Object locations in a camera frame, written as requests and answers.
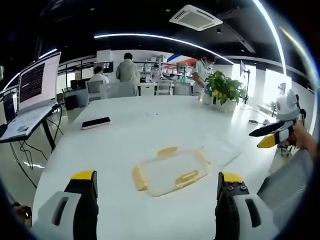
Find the ceiling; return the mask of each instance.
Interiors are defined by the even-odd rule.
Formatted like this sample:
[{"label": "ceiling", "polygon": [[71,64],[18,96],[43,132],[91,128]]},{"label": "ceiling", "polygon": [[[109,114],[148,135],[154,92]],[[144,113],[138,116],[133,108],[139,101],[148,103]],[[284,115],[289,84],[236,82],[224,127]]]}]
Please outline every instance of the ceiling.
[{"label": "ceiling", "polygon": [[[0,65],[5,67],[5,79],[0,82],[0,88],[35,59],[37,43],[41,43],[41,54],[54,48],[62,51],[61,62],[94,55],[97,50],[104,49],[155,50],[195,58],[204,53],[198,48],[157,38],[94,39],[95,35],[106,33],[161,35],[197,44],[223,56],[243,55],[281,62],[271,31],[250,0],[190,0],[167,4],[164,1],[124,4],[123,1],[103,0],[42,0],[34,4],[27,1],[19,6],[15,4],[9,3],[1,10],[7,15],[0,15],[0,21],[6,23],[2,25],[0,38]],[[196,31],[169,22],[186,4],[217,16],[223,24]],[[293,45],[278,32],[286,64],[305,73]]]}]

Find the led light strip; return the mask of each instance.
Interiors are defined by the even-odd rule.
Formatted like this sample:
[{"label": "led light strip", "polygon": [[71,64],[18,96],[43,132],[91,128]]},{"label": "led light strip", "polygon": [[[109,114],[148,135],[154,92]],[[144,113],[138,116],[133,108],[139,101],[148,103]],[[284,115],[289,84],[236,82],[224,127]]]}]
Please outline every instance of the led light strip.
[{"label": "led light strip", "polygon": [[202,49],[202,50],[204,50],[204,51],[206,51],[208,53],[214,54],[217,57],[222,58],[223,60],[226,60],[227,62],[229,62],[232,65],[234,65],[234,63],[232,61],[230,61],[227,58],[219,55],[218,53],[215,53],[214,51],[211,51],[211,50],[206,49],[206,48],[204,48],[202,46],[198,46],[198,45],[195,45],[195,44],[187,42],[187,41],[182,41],[182,40],[171,38],[171,37],[167,37],[167,36],[159,36],[159,35],[152,35],[152,34],[142,34],[142,33],[114,33],[114,34],[97,35],[97,36],[94,36],[94,38],[95,39],[99,39],[99,38],[119,37],[119,36],[140,36],[140,37],[151,37],[151,38],[167,39],[167,40],[175,41],[175,42],[178,42],[178,43],[190,45],[190,46],[198,48],[198,49]]},{"label": "led light strip", "polygon": [[11,82],[13,81],[13,80],[15,80],[16,79],[16,77],[18,77],[20,75],[20,72],[18,72],[9,82],[8,82],[8,84],[7,85],[5,85],[5,87],[4,87],[4,89],[3,89],[3,91],[4,90],[6,90],[7,89],[7,87],[11,84]]},{"label": "led light strip", "polygon": [[271,21],[270,16],[268,15],[266,9],[264,8],[264,6],[261,4],[261,2],[259,2],[259,0],[252,0],[254,2],[254,4],[257,6],[257,8],[260,10],[260,12],[262,13],[262,15],[264,16],[266,22],[268,23],[271,32],[273,34],[276,46],[278,47],[279,50],[279,54],[280,54],[280,58],[281,58],[281,62],[282,62],[282,68],[283,68],[283,74],[287,75],[287,69],[286,69],[286,61],[285,61],[285,54],[284,54],[284,50],[282,49],[281,46],[281,42],[280,42],[280,38],[279,35],[277,33],[277,30],[275,28],[275,25],[273,24],[273,22]]},{"label": "led light strip", "polygon": [[52,54],[52,53],[54,53],[55,51],[57,51],[58,49],[53,49],[53,50],[51,50],[51,51],[48,51],[47,53],[45,53],[45,54],[43,54],[43,55],[41,55],[40,57],[39,57],[39,59],[42,59],[42,58],[44,58],[45,56],[47,56],[47,55],[49,55],[49,54]]}]

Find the window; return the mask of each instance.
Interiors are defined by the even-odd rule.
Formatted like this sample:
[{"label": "window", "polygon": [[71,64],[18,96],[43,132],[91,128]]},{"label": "window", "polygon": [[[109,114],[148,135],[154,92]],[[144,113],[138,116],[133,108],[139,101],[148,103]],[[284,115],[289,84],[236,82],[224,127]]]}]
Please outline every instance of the window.
[{"label": "window", "polygon": [[[248,87],[248,95],[249,97],[253,97],[255,94],[256,87],[256,66],[245,65],[246,70],[250,70],[249,77],[249,87]],[[234,64],[232,66],[232,80],[239,80],[243,83],[242,87],[247,89],[248,84],[248,73],[244,73],[240,76],[240,64]]]},{"label": "window", "polygon": [[280,72],[272,71],[269,69],[265,70],[265,82],[263,90],[263,102],[269,104],[275,102],[279,97],[281,90],[278,86],[285,83],[285,94],[291,89],[292,80],[291,77],[285,76]]}]

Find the black cable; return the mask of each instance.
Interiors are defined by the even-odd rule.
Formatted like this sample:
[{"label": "black cable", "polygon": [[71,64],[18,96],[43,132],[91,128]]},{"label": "black cable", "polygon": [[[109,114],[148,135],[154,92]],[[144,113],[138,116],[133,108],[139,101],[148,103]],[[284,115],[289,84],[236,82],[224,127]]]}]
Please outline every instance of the black cable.
[{"label": "black cable", "polygon": [[[25,154],[25,157],[26,157],[26,160],[28,161],[29,167],[30,167],[31,170],[33,170],[33,169],[34,169],[34,162],[32,161],[31,152],[30,152],[29,150],[26,150],[26,149],[25,149],[25,147],[24,147],[25,141],[22,142],[22,143],[19,141],[19,143],[20,143],[20,151]],[[30,161],[29,161],[27,152],[29,152],[29,154],[30,154],[31,164],[30,164]]]},{"label": "black cable", "polygon": [[26,141],[24,141],[23,143],[24,143],[25,145],[27,145],[29,148],[32,148],[32,149],[34,149],[34,150],[42,153],[42,155],[43,155],[43,157],[45,158],[45,160],[48,161],[48,158],[46,157],[46,155],[44,154],[43,151],[41,151],[40,149],[38,149],[38,148],[36,148],[36,147],[34,147],[34,146],[29,145]]},{"label": "black cable", "polygon": [[47,118],[47,120],[48,120],[50,123],[54,124],[54,125],[56,126],[56,128],[57,128],[57,129],[59,129],[59,131],[60,131],[60,133],[61,133],[61,135],[62,135],[62,136],[64,135],[64,133],[62,132],[61,128],[60,128],[60,127],[58,127],[58,125],[57,125],[54,121],[51,121],[51,120],[50,120],[50,119],[48,119],[48,118]]},{"label": "black cable", "polygon": [[31,178],[28,176],[28,174],[26,173],[26,171],[24,170],[24,168],[21,166],[21,163],[16,155],[16,152],[14,150],[14,147],[12,146],[12,143],[10,142],[10,147],[13,153],[13,156],[15,158],[16,163],[19,165],[19,167],[21,168],[22,172],[24,173],[24,175],[30,180],[30,182],[32,183],[32,185],[37,188],[37,185],[35,185],[35,183],[31,180]]},{"label": "black cable", "polygon": [[60,113],[60,118],[59,118],[59,122],[58,122],[58,126],[57,126],[58,128],[55,131],[55,135],[54,135],[54,138],[53,138],[54,142],[56,141],[56,137],[57,137],[57,134],[58,134],[58,129],[59,129],[59,126],[60,126],[60,123],[61,123],[61,118],[62,118],[62,107],[59,105],[58,108],[60,108],[61,113]]}]

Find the potted plant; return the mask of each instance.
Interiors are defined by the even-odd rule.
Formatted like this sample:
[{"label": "potted plant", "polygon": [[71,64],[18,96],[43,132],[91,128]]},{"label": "potted plant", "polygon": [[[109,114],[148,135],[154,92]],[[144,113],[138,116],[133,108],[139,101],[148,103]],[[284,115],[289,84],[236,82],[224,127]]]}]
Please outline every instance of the potted plant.
[{"label": "potted plant", "polygon": [[241,82],[232,80],[221,71],[209,74],[205,82],[206,92],[211,93],[213,104],[224,112],[233,113],[240,99],[244,99],[247,95],[241,88]]}]

